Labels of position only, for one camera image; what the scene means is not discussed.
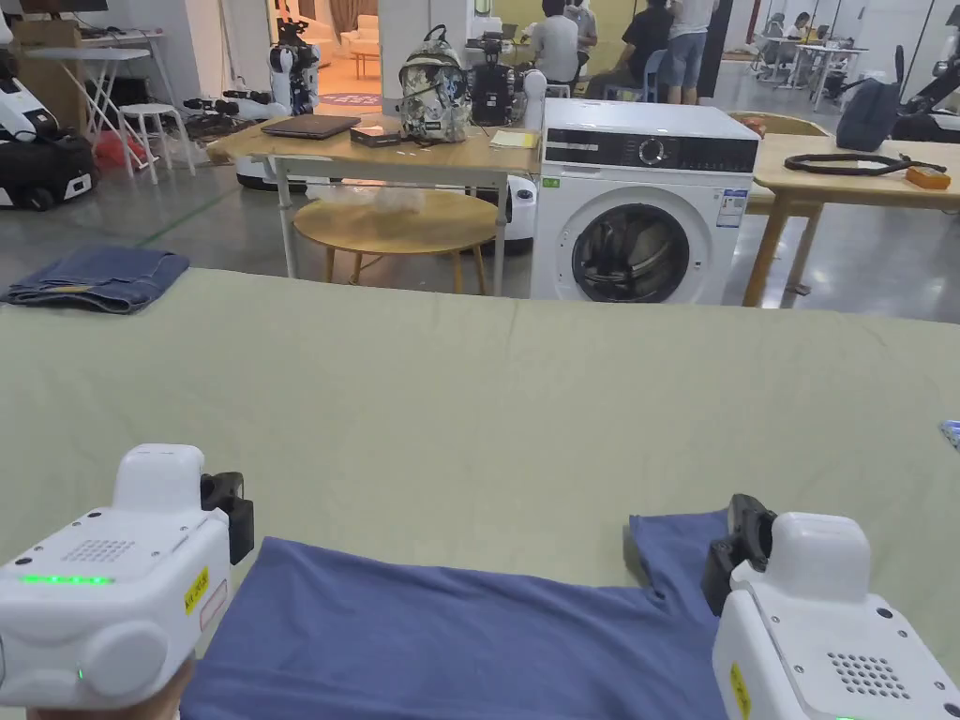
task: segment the blue chair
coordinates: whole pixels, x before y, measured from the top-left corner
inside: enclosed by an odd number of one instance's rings
[[[643,89],[638,87],[622,87],[607,85],[604,91],[605,100],[620,100],[627,103],[658,103],[660,101],[660,66],[666,50],[656,50],[647,59],[643,71]]]

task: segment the computer monitor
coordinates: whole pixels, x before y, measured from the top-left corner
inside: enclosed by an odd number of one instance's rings
[[[101,12],[107,9],[107,0],[20,0],[24,13]]]

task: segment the camouflage backpack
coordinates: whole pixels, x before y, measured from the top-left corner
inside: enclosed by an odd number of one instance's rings
[[[440,37],[434,38],[437,31]],[[400,68],[400,121],[408,137],[426,143],[467,139],[467,71],[438,25]]]

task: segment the human hand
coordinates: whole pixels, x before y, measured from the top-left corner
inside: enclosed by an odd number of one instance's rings
[[[178,716],[180,698],[193,677],[194,657],[180,666],[170,682],[154,697],[132,708],[116,710],[27,710],[27,720],[174,720]]]

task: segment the white stool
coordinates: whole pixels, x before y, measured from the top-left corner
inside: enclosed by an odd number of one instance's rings
[[[144,151],[147,153],[147,164],[150,165],[150,179],[156,185],[156,169],[154,168],[154,162],[156,157],[150,152],[150,138],[147,136],[147,125],[144,122],[143,118],[146,115],[152,115],[156,122],[156,126],[160,130],[160,146],[163,148],[163,159],[167,163],[167,170],[173,170],[173,163],[170,161],[170,151],[167,149],[167,135],[163,131],[163,126],[160,124],[160,115],[173,115],[174,119],[177,121],[177,128],[180,131],[180,143],[183,145],[184,152],[186,153],[186,162],[190,166],[190,175],[196,177],[197,169],[193,166],[193,157],[190,155],[190,138],[187,137],[186,128],[183,126],[183,118],[180,117],[180,114],[177,112],[177,109],[172,105],[163,105],[162,103],[150,103],[145,105],[124,105],[120,107],[120,111],[127,117],[135,117],[140,121],[140,135],[139,141],[143,145]],[[120,125],[120,141],[123,143],[124,147],[127,147],[127,127],[126,123],[119,123]],[[127,164],[127,174],[132,178],[133,177],[133,167],[130,163],[130,155],[124,153],[124,161]]]

